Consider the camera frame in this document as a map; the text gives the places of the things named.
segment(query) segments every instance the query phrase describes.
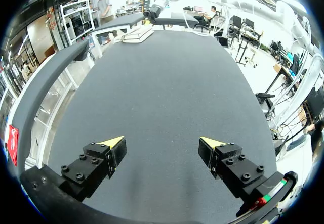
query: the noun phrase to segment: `red label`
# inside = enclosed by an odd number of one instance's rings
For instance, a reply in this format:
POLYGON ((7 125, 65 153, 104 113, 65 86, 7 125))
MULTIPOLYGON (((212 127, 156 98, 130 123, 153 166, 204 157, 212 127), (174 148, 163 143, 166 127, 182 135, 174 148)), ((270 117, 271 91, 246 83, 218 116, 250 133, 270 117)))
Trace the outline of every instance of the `red label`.
POLYGON ((17 149, 18 149, 19 129, 9 125, 9 139, 7 143, 8 152, 15 166, 17 166, 17 149))

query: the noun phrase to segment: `white book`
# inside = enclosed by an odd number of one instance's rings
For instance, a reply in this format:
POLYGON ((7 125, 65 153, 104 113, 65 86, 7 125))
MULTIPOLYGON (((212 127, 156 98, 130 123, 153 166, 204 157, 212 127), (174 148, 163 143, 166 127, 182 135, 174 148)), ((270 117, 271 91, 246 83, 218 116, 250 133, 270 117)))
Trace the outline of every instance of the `white book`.
POLYGON ((139 29, 124 35, 121 40, 124 43, 141 43, 153 34, 152 26, 141 26, 139 29))

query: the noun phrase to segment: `black mat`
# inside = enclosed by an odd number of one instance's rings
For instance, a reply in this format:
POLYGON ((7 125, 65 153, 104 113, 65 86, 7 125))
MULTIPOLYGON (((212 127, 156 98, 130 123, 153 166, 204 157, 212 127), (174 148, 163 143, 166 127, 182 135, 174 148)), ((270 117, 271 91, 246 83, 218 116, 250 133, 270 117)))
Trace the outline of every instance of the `black mat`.
POLYGON ((224 223, 242 201, 214 180, 198 155, 200 136, 237 142, 266 176, 276 171, 264 114, 240 69, 213 37, 155 31, 117 43, 87 75, 52 144, 56 172, 82 147, 124 135, 128 153, 84 203, 145 221, 224 223))
POLYGON ((139 21, 143 20, 144 18, 145 17, 143 15, 143 13, 134 13, 134 14, 128 14, 125 16, 120 16, 108 23, 102 24, 101 26, 92 30, 91 32, 100 31, 100 30, 106 29, 106 28, 114 28, 114 27, 118 27, 118 26, 126 26, 126 25, 133 26, 134 24, 138 23, 139 21))
MULTIPOLYGON (((185 13, 185 17, 190 28, 198 24, 197 19, 195 19, 193 16, 185 13)), ((154 25, 172 24, 187 27, 182 13, 171 13, 170 18, 156 18, 156 20, 152 23, 154 25)))

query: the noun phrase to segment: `man in gray shirt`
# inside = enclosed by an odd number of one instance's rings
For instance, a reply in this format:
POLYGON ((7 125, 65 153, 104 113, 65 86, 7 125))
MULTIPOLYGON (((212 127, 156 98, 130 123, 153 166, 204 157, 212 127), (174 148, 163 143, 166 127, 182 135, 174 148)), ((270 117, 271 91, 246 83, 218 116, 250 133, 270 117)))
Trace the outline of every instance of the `man in gray shirt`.
MULTIPOLYGON (((111 12, 111 6, 110 0, 98 0, 98 10, 101 25, 114 19, 114 14, 111 12)), ((117 31, 114 31, 112 34, 114 37, 117 37, 117 31)))

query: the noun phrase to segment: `computer monitor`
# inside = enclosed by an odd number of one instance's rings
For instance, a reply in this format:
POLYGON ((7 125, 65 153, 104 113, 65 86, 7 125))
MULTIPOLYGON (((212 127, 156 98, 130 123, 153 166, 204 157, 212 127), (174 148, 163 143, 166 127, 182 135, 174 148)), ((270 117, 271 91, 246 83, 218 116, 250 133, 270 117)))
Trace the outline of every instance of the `computer monitor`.
POLYGON ((194 6, 193 10, 196 12, 203 12, 203 8, 198 6, 194 6))
POLYGON ((241 18, 238 16, 233 16, 233 25, 241 28, 241 18))
POLYGON ((245 24, 247 25, 247 26, 249 26, 250 28, 254 28, 254 22, 253 21, 251 21, 251 20, 249 20, 249 19, 245 19, 245 24))

